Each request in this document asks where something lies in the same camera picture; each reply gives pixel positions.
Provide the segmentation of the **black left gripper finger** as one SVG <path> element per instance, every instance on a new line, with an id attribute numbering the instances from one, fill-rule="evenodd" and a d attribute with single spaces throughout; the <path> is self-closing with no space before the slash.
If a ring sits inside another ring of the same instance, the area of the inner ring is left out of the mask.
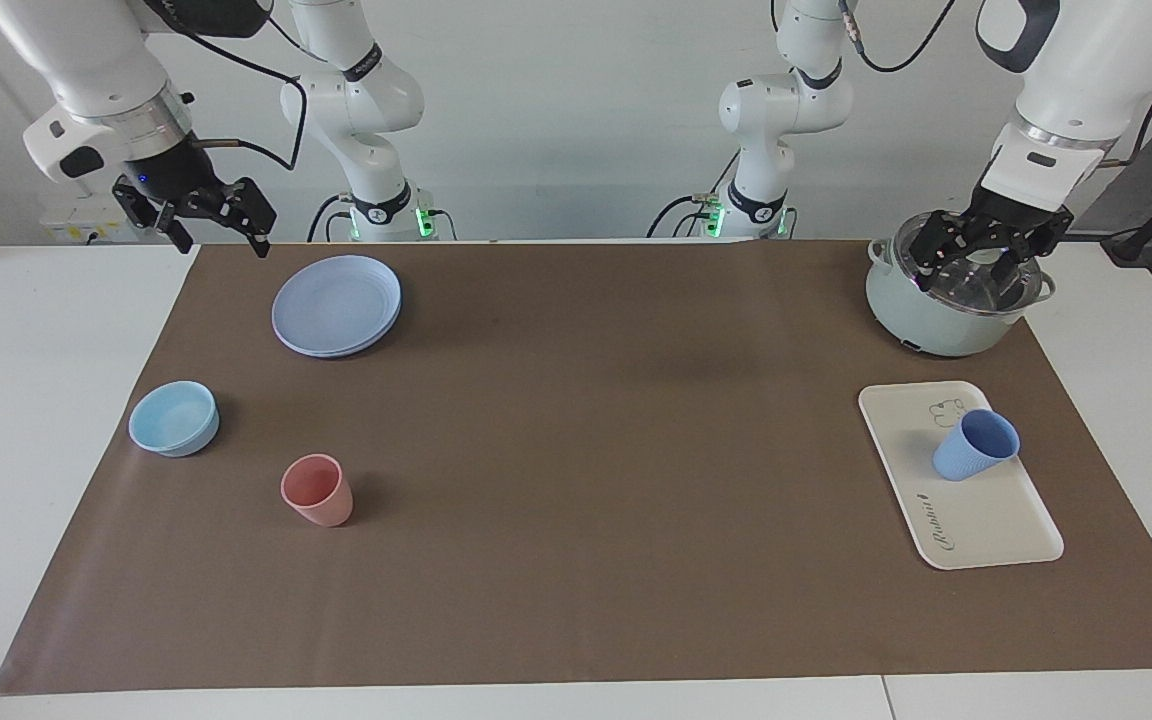
<path id="1" fill-rule="evenodd" d="M 1033 232 L 1011 232 L 1007 245 L 991 264 L 991 300 L 1021 302 L 1038 279 L 1037 258 L 1049 255 L 1064 240 L 1062 225 L 1039 225 Z"/>
<path id="2" fill-rule="evenodd" d="M 934 278 L 948 263 L 972 251 L 973 233 L 979 218 L 965 211 L 935 210 L 929 214 L 919 232 L 910 242 L 910 259 L 914 263 L 914 282 L 919 291 L 931 291 Z"/>

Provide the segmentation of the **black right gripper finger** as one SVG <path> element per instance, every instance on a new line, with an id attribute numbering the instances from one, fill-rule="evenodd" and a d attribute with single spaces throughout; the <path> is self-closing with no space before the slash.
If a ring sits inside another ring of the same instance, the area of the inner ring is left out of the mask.
<path id="1" fill-rule="evenodd" d="M 172 247 L 180 253 L 188 253 L 194 247 L 192 234 L 187 232 L 183 223 L 179 222 L 175 209 L 168 202 L 162 209 L 156 205 L 143 195 L 129 179 L 116 179 L 111 185 L 111 195 L 118 200 L 120 209 L 123 209 L 129 222 L 138 229 L 151 229 L 160 236 L 170 241 Z"/>
<path id="2" fill-rule="evenodd" d="M 276 210 L 266 199 L 255 179 L 237 179 L 221 187 L 220 223 L 247 237 L 257 258 L 270 255 L 270 233 L 276 223 Z"/>

